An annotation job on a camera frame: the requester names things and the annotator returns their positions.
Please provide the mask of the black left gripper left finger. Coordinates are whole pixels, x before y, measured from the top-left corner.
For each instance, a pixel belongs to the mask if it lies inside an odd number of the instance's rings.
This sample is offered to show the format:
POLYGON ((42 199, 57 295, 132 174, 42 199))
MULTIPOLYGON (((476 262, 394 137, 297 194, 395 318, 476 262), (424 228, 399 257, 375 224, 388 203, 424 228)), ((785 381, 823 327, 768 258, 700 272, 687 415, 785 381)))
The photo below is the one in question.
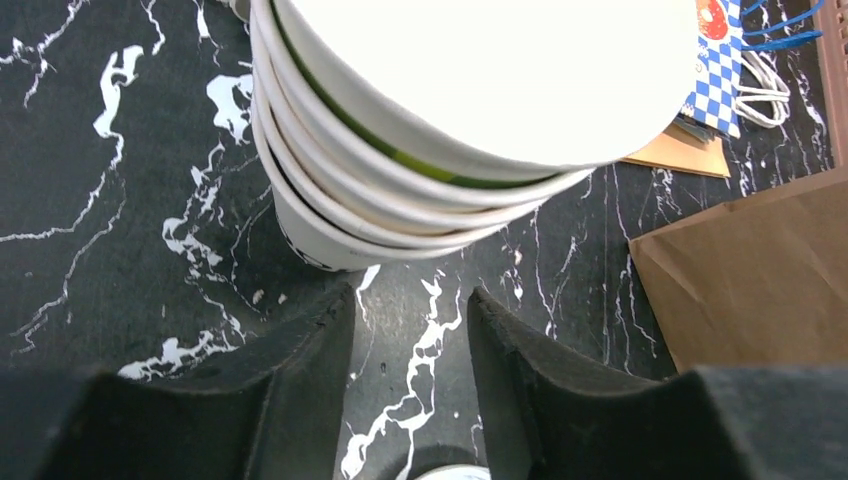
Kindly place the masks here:
POLYGON ((99 367, 1 373, 5 479, 329 479, 356 302, 302 316, 172 380, 99 367))

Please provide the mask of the brown paper bag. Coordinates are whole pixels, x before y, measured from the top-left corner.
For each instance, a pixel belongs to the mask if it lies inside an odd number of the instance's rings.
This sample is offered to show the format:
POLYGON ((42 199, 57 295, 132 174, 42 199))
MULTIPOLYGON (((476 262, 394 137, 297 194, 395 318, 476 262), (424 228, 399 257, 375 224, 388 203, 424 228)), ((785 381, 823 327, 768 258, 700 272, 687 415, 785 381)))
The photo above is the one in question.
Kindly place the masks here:
POLYGON ((847 361, 847 171, 644 234, 631 257, 679 371, 847 361))

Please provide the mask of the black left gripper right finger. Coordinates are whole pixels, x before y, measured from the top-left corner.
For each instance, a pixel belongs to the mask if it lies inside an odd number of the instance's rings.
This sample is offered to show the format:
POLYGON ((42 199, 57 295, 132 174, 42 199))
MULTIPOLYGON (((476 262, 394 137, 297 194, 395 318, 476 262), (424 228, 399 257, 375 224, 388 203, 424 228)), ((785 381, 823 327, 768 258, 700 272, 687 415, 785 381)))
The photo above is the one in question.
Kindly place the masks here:
POLYGON ((467 328, 495 479, 843 479, 843 368, 626 374, 476 288, 467 328))

